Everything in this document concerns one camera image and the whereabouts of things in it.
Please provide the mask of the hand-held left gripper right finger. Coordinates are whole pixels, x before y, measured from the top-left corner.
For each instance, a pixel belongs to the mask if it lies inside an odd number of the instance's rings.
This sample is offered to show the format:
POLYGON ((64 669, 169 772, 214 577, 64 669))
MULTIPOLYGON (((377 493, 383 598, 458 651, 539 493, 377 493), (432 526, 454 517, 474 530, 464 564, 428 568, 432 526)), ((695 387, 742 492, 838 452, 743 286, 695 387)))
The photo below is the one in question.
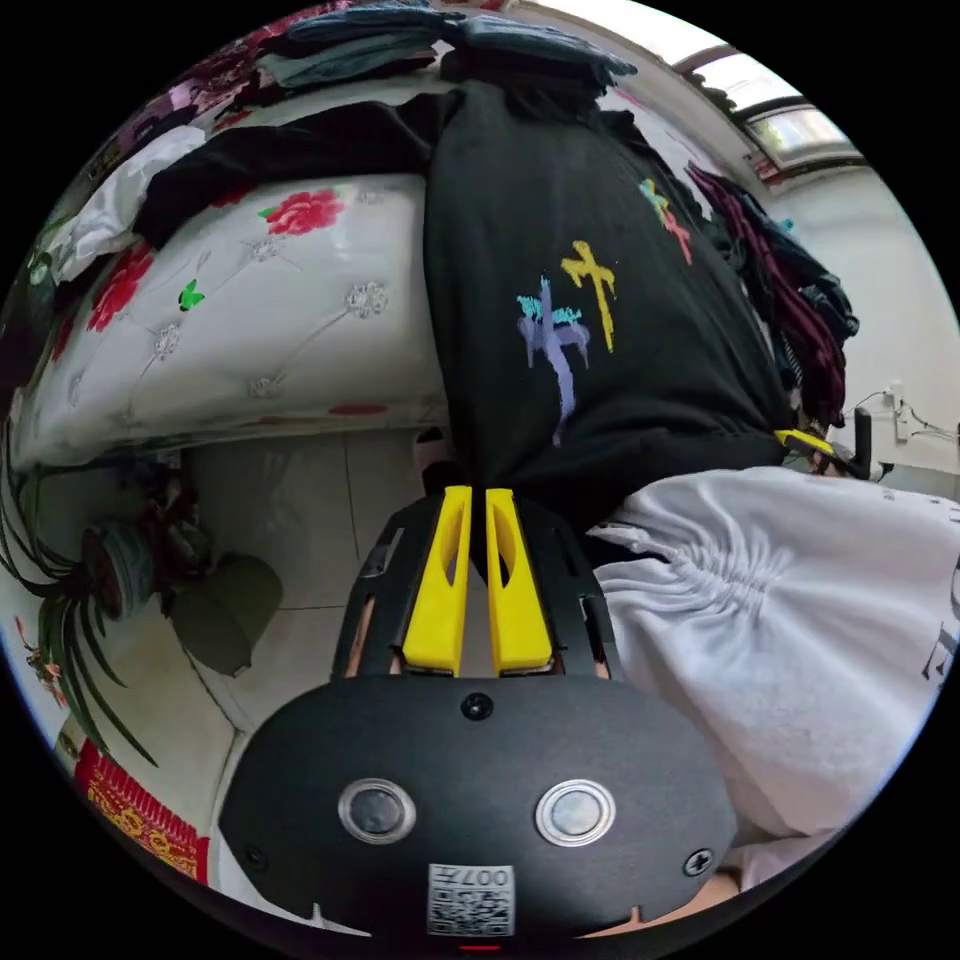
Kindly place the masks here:
POLYGON ((496 673, 547 673, 553 643, 510 490, 485 493, 488 617, 496 673))

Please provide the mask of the person's left hand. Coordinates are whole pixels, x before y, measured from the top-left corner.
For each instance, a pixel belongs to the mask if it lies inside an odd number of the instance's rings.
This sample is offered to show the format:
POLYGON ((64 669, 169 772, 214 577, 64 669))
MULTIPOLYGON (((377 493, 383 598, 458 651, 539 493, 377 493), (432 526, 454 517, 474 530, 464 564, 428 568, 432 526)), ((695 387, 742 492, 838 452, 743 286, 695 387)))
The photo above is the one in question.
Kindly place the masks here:
POLYGON ((699 890, 693 899, 671 914, 658 920, 659 923, 672 923, 689 916, 712 909, 749 889, 752 876, 740 869, 721 869, 699 890))

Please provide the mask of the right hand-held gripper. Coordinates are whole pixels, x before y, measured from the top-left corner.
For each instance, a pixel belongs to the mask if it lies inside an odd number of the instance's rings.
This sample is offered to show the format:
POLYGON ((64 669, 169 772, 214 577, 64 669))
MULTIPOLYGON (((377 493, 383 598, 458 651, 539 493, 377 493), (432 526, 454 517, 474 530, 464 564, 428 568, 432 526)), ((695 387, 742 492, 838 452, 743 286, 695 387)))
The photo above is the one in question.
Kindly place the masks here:
POLYGON ((815 476, 882 482, 894 470, 892 463, 877 459, 873 444, 848 449, 797 429, 777 430, 774 436, 785 449, 808 456, 815 476))

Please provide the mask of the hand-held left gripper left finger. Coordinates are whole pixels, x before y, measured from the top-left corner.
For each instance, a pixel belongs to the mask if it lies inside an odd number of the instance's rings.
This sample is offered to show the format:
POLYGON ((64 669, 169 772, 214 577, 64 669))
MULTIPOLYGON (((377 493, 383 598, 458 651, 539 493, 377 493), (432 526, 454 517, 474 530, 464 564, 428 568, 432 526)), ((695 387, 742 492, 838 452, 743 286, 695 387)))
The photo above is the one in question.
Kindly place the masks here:
POLYGON ((470 570, 472 491, 450 486, 437 501, 402 645, 410 671, 459 675, 470 570))

